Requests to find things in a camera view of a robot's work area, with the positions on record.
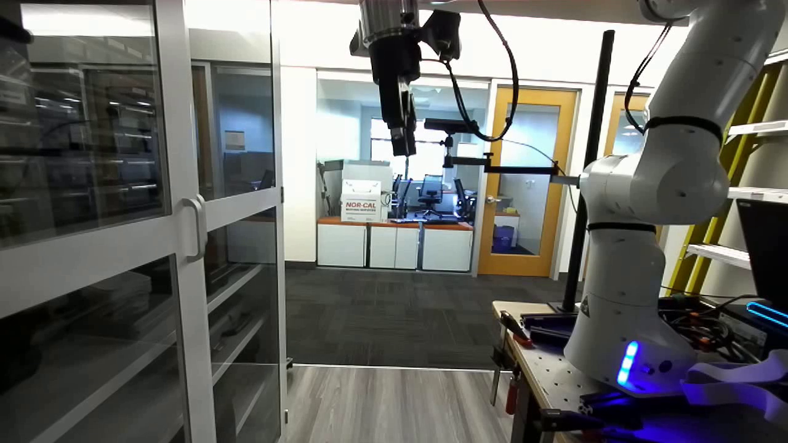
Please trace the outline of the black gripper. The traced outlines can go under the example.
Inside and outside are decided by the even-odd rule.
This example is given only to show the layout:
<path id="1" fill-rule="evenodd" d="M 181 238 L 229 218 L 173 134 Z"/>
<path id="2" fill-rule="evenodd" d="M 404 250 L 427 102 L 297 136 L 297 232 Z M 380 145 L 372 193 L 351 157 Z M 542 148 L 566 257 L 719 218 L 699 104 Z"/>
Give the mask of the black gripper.
<path id="1" fill-rule="evenodd" d="M 391 153 L 417 153 L 417 110 L 412 82 L 420 77 L 420 2 L 359 0 L 359 25 L 351 39 L 352 56 L 368 56 L 380 86 L 383 119 L 389 129 Z"/>

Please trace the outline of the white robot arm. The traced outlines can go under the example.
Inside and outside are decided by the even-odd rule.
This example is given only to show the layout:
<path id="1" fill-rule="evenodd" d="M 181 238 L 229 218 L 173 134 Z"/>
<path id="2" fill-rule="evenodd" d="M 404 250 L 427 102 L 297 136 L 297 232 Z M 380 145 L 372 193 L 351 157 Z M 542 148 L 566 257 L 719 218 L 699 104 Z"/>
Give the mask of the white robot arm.
<path id="1" fill-rule="evenodd" d="M 647 102 L 643 148 L 580 178 L 588 221 L 582 307 L 565 356 L 630 396 L 675 396 L 697 353 L 657 316 L 662 225 L 710 218 L 729 194 L 724 126 L 787 19 L 784 0 L 641 0 L 646 18 L 691 28 Z"/>

